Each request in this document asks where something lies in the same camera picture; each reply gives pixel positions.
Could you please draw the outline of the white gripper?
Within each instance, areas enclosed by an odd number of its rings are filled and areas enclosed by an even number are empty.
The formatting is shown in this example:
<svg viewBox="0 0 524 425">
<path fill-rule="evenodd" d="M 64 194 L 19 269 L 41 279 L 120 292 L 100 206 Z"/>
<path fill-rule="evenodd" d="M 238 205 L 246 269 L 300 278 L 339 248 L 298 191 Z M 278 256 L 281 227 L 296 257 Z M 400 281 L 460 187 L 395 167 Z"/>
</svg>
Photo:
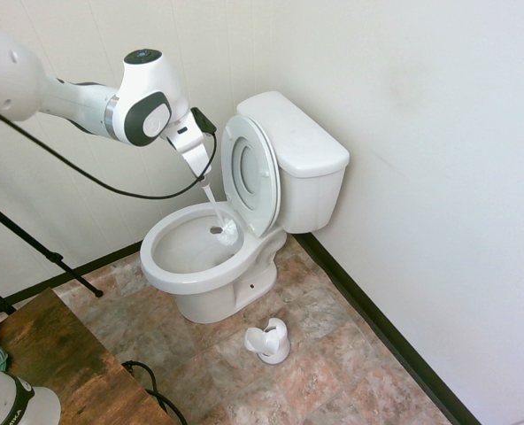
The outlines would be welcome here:
<svg viewBox="0 0 524 425">
<path fill-rule="evenodd" d="M 182 155 L 195 177 L 202 176 L 197 184 L 209 183 L 210 157 L 204 146 L 204 133 L 194 118 L 184 118 L 169 124 L 164 130 L 166 140 Z"/>
</svg>

